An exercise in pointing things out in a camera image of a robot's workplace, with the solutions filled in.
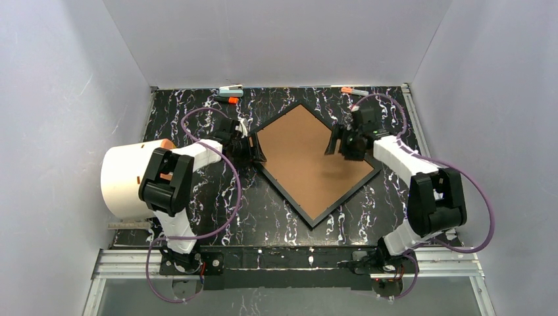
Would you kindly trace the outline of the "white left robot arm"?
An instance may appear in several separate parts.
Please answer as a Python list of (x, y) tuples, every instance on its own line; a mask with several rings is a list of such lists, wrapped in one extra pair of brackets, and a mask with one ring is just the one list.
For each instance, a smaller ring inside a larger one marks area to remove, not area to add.
[(224, 161), (264, 163), (266, 157), (256, 134), (249, 134), (244, 119), (221, 119), (206, 139), (176, 149), (153, 150), (138, 196), (161, 224), (166, 246), (178, 254), (189, 254), (199, 239), (188, 219), (188, 206), (195, 171)]

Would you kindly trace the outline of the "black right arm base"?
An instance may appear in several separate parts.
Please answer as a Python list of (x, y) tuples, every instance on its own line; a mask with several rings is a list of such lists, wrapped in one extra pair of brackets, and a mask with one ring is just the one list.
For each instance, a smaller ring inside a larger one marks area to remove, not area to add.
[(348, 269), (356, 275), (419, 273), (418, 259), (413, 250), (392, 255), (384, 244), (351, 252), (350, 258), (341, 260), (337, 268)]

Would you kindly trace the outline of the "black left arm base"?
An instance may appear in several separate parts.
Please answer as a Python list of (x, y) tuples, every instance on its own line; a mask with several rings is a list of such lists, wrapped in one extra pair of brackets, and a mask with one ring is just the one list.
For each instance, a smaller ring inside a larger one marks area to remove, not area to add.
[(201, 251), (194, 248), (189, 254), (181, 254), (168, 248), (159, 250), (161, 254), (161, 275), (221, 275), (224, 270), (224, 256), (219, 252)]

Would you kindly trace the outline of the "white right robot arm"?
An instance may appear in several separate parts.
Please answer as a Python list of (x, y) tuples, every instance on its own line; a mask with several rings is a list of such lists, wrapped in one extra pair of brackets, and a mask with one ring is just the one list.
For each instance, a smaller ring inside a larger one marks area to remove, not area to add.
[(334, 125), (325, 153), (339, 153), (348, 161), (362, 161), (371, 154), (409, 189), (406, 219), (378, 241), (378, 251), (386, 259), (466, 223), (460, 172), (418, 158), (397, 136), (382, 128), (372, 109), (354, 110), (351, 118), (350, 124)]

